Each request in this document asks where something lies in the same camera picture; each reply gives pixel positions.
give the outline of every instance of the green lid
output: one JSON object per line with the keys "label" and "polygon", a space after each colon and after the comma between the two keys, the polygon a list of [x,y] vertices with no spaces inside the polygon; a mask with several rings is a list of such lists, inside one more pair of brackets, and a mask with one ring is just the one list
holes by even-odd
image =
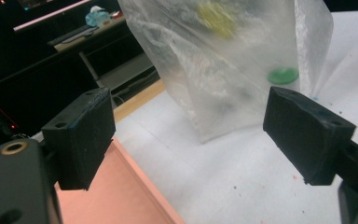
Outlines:
{"label": "green lid", "polygon": [[298,78],[298,71],[295,68],[277,68],[268,74],[268,81],[272,84],[289,84]]}

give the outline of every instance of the brass screw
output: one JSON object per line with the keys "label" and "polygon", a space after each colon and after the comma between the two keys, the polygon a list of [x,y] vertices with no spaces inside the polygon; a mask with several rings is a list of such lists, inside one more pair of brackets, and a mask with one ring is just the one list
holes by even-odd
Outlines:
{"label": "brass screw", "polygon": [[27,148],[26,142],[15,142],[2,148],[1,154],[4,156],[10,156],[17,154]]}

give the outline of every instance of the wooden edge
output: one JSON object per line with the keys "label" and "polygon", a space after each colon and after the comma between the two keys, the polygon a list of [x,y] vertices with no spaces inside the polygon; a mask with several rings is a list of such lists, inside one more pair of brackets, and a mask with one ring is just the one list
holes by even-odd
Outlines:
{"label": "wooden edge", "polygon": [[155,96],[159,95],[165,91],[165,86],[161,80],[153,83],[151,86],[146,88],[145,90],[139,92],[134,97],[130,98],[123,105],[114,109],[115,114],[115,123],[118,123],[125,117],[127,117],[130,113],[153,99]]}
{"label": "wooden edge", "polygon": [[143,189],[148,192],[150,199],[155,202],[158,210],[164,214],[171,223],[185,223],[115,137],[113,137],[113,145],[123,161],[128,165],[128,168],[133,171],[134,176],[138,179]]}

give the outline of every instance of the white table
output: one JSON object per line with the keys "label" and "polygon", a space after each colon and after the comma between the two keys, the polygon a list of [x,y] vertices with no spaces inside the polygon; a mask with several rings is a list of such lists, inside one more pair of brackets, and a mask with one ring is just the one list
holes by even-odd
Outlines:
{"label": "white table", "polygon": [[[318,103],[357,125],[358,12],[334,13]],[[205,144],[165,91],[117,124],[117,139],[187,223],[340,223],[337,188],[304,184],[262,131]]]}

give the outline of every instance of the clear plastic bag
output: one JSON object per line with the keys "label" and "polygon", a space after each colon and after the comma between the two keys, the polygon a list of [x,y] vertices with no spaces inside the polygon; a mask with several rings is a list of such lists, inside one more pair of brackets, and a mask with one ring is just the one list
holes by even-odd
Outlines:
{"label": "clear plastic bag", "polygon": [[323,0],[119,0],[200,140],[263,121],[269,87],[309,95],[330,44]]}

